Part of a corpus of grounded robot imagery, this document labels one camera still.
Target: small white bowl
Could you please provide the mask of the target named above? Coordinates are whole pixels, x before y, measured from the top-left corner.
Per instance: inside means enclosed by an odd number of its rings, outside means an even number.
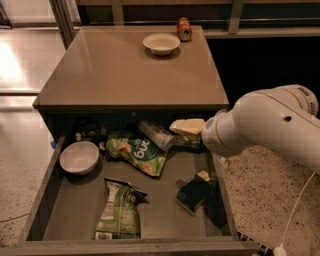
[[[84,175],[91,172],[99,159],[98,147],[89,141],[69,145],[60,156],[61,167],[72,174]]]
[[[155,55],[169,55],[179,47],[180,39],[171,34],[158,33],[147,36],[143,40],[143,45]]]

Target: sponge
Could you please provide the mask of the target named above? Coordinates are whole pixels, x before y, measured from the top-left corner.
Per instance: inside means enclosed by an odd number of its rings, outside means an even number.
[[[176,196],[176,200],[188,213],[195,216],[197,208],[212,194],[212,185],[206,171],[194,175],[187,185],[182,187]]]

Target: snack bag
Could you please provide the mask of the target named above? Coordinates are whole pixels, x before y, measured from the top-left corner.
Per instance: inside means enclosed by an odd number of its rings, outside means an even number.
[[[140,216],[137,206],[147,194],[128,183],[108,178],[105,178],[105,186],[109,192],[108,201],[94,238],[140,238]]]
[[[106,151],[111,157],[122,158],[150,176],[160,176],[167,157],[167,152],[152,141],[129,131],[110,132]]]

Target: white cable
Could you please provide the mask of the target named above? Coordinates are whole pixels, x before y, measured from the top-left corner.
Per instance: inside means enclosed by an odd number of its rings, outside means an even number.
[[[282,239],[282,241],[281,241],[281,245],[283,245],[283,243],[284,243],[284,240],[285,240],[285,238],[286,238],[286,235],[287,235],[287,232],[288,232],[288,229],[289,229],[289,225],[290,225],[290,222],[291,222],[293,213],[294,213],[294,211],[295,211],[295,209],[296,209],[296,207],[297,207],[297,205],[298,205],[298,203],[299,203],[299,200],[300,200],[300,198],[301,198],[301,196],[302,196],[305,188],[307,187],[307,185],[309,184],[309,182],[311,181],[311,179],[313,178],[313,176],[314,176],[315,174],[316,174],[316,173],[314,172],[314,173],[311,175],[311,177],[308,179],[308,181],[306,182],[306,184],[304,184],[304,186],[303,186],[303,188],[302,188],[302,190],[301,190],[301,192],[300,192],[300,194],[299,194],[299,196],[298,196],[298,199],[297,199],[297,201],[296,201],[296,203],[295,203],[295,205],[294,205],[294,207],[293,207],[293,209],[292,209],[292,211],[291,211],[291,214],[290,214],[290,217],[289,217],[289,220],[288,220],[288,223],[287,223],[287,227],[286,227],[286,229],[285,229],[285,232],[284,232],[284,235],[283,235],[283,239]]]
[[[317,245],[317,248],[314,250],[314,254],[312,254],[313,256],[316,256],[318,249],[320,249],[320,242]]]

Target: green snack bag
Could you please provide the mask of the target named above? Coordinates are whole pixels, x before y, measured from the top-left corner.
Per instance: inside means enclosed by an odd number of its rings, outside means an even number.
[[[105,186],[109,196],[96,227],[95,239],[140,238],[140,216],[137,206],[147,194],[128,183],[107,178]]]
[[[129,131],[110,132],[106,151],[111,157],[122,158],[150,176],[160,176],[168,154],[146,137],[140,138]]]

